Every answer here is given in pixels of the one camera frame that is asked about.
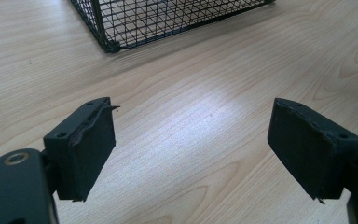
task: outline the wire mesh cage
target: wire mesh cage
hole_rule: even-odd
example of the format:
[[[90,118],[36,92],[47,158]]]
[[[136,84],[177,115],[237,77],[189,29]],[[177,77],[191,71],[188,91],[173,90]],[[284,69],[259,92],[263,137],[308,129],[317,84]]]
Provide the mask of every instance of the wire mesh cage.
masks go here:
[[[132,49],[274,0],[71,0],[106,52]]]

